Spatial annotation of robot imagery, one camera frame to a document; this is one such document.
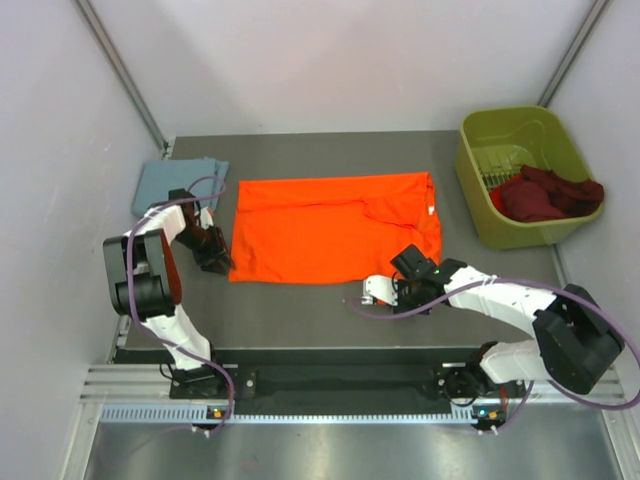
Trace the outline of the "orange t shirt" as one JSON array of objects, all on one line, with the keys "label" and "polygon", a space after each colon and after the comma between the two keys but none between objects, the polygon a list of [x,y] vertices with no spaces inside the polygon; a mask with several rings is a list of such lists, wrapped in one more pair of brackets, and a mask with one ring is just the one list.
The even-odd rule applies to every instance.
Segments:
[{"label": "orange t shirt", "polygon": [[243,180],[229,279],[327,285],[390,276],[392,259],[410,245],[441,258],[435,185],[427,172]]}]

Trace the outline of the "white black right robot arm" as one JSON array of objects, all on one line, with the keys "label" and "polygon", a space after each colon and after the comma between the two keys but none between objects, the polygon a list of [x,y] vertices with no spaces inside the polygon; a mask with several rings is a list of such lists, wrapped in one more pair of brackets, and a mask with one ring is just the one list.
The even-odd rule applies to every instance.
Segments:
[{"label": "white black right robot arm", "polygon": [[454,259],[441,263],[415,245],[391,261],[399,279],[393,306],[402,314],[433,302],[483,314],[525,334],[525,341],[492,341],[480,347],[467,370],[469,388],[487,396],[512,381],[552,381],[586,395],[625,348],[621,335],[592,307],[586,290],[568,285],[557,292],[490,276]]}]

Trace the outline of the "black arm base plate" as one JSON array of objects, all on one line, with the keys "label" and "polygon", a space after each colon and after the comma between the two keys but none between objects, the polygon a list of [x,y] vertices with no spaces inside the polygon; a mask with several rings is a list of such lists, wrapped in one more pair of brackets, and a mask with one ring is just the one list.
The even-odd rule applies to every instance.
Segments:
[{"label": "black arm base plate", "polygon": [[460,376],[458,370],[423,365],[240,365],[227,371],[234,398],[257,401],[277,394],[313,394],[329,399],[340,393],[355,395],[409,392],[429,401],[491,395]]}]

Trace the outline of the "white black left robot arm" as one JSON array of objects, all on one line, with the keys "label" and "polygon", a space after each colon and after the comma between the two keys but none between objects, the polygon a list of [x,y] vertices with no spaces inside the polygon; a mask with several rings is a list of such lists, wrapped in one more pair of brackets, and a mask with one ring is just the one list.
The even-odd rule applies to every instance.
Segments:
[{"label": "white black left robot arm", "polygon": [[182,283],[171,249],[173,242],[186,247],[204,272],[227,275],[235,268],[203,200],[186,189],[174,189],[167,202],[152,205],[132,230],[103,242],[112,306],[167,349],[171,360],[165,368],[176,398],[233,392],[229,375],[216,364],[214,347],[182,305]]}]

